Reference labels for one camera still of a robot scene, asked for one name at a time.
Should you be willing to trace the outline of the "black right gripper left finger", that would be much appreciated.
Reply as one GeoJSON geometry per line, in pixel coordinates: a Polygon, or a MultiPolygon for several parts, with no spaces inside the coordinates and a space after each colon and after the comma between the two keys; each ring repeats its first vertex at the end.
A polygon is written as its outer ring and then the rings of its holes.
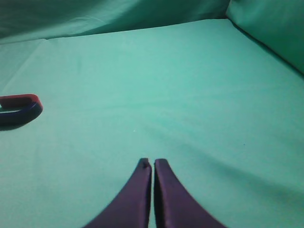
{"type": "Polygon", "coordinates": [[[141,158],[127,183],[86,228],[147,228],[151,209],[152,167],[141,158]]]}

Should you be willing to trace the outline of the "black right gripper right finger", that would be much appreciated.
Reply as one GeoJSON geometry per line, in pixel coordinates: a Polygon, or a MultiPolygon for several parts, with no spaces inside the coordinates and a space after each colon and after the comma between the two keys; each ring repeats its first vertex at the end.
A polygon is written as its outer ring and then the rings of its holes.
{"type": "Polygon", "coordinates": [[[154,163],[154,214],[158,228],[223,228],[184,188],[166,159],[154,163]]]}

